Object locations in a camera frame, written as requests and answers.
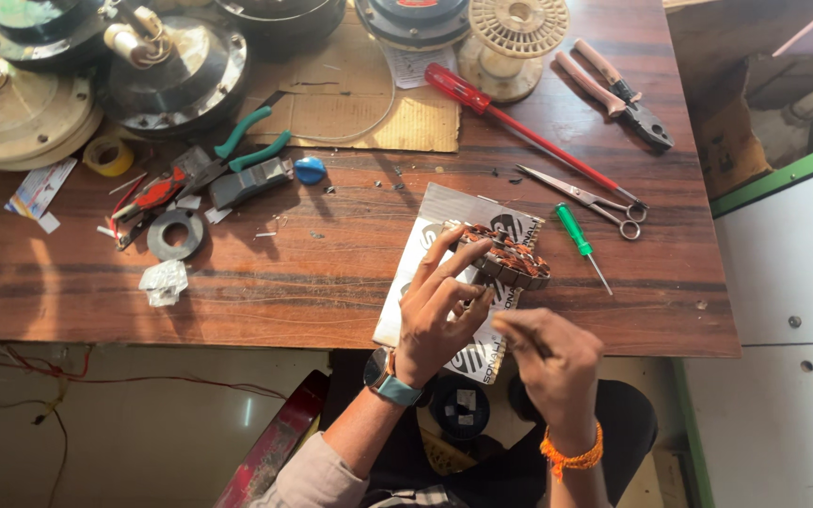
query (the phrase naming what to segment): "green edge trim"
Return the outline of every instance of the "green edge trim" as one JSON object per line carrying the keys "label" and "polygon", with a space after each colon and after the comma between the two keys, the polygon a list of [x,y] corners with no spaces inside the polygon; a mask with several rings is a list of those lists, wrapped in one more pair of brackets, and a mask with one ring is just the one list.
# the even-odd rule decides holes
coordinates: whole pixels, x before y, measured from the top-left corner
{"label": "green edge trim", "polygon": [[698,434],[698,424],[694,418],[694,406],[689,395],[688,380],[685,377],[685,365],[681,358],[671,359],[673,374],[677,380],[677,397],[679,406],[685,418],[685,432],[688,434],[689,452],[692,454],[694,464],[694,479],[697,482],[698,500],[701,508],[715,508],[714,495],[711,492],[711,478],[707,475],[707,462],[705,450],[701,445],[701,435]]}
{"label": "green edge trim", "polygon": [[711,215],[716,219],[811,175],[813,175],[813,154],[804,156],[756,182],[717,198],[711,202]]}

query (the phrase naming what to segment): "person's lap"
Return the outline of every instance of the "person's lap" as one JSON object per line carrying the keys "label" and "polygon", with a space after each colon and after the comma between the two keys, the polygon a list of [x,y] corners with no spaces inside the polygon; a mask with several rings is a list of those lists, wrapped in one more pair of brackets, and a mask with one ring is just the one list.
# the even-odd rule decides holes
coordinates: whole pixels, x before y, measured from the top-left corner
{"label": "person's lap", "polygon": [[[368,350],[332,352],[332,382],[322,410],[325,430],[362,389]],[[616,505],[657,436],[657,418],[648,398],[619,381],[600,380],[595,416],[604,430],[604,480]],[[499,455],[465,471],[440,476],[425,456],[415,408],[400,419],[369,474],[369,490],[423,489],[443,484],[473,508],[534,506],[545,493],[547,463],[538,451],[545,427],[536,425]]]}

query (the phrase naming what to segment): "wristwatch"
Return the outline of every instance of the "wristwatch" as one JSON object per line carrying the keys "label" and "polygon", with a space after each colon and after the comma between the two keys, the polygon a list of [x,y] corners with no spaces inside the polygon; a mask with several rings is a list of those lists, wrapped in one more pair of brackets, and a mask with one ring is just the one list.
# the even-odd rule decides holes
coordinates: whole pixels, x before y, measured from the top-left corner
{"label": "wristwatch", "polygon": [[362,373],[362,382],[384,398],[401,406],[412,406],[422,395],[422,389],[415,389],[394,377],[394,349],[379,347],[368,358]]}

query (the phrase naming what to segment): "wooden table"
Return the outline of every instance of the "wooden table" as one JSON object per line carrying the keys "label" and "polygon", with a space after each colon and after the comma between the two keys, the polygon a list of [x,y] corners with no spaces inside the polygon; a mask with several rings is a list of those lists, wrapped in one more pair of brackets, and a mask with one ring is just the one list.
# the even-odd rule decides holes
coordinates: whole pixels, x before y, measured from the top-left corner
{"label": "wooden table", "polygon": [[[118,253],[96,232],[117,201],[107,191],[126,178],[76,168],[49,208],[62,225],[46,235],[3,210],[24,175],[2,172],[0,339],[372,347],[423,191],[434,182],[510,200],[510,207],[548,219],[536,253],[548,260],[555,280],[525,292],[521,307],[548,306],[600,336],[611,354],[738,356],[661,0],[573,0],[569,7],[570,33],[561,48],[569,51],[584,36],[644,93],[643,102],[677,142],[666,154],[653,153],[553,67],[531,96],[505,108],[649,203],[637,241],[573,205],[613,297],[553,212],[566,198],[533,180],[510,184],[508,178],[516,178],[512,168],[521,163],[605,197],[607,191],[464,109],[459,154],[291,150],[294,157],[322,157],[337,192],[291,183],[239,206],[209,226],[209,240],[190,261],[190,286],[177,305],[161,308],[148,306],[137,290],[142,272],[158,262],[144,238]],[[406,187],[393,190],[394,183]],[[288,216],[287,225],[279,228],[273,215]],[[254,239],[273,230],[277,236]]]}

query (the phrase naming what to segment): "teal watch strap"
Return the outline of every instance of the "teal watch strap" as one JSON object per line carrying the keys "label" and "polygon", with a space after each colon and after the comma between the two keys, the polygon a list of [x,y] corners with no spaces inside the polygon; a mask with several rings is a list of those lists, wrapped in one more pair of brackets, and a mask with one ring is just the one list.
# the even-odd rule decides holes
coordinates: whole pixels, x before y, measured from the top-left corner
{"label": "teal watch strap", "polygon": [[422,389],[412,388],[398,378],[388,376],[378,387],[378,393],[384,398],[393,400],[395,404],[412,406],[416,399],[422,395]]}

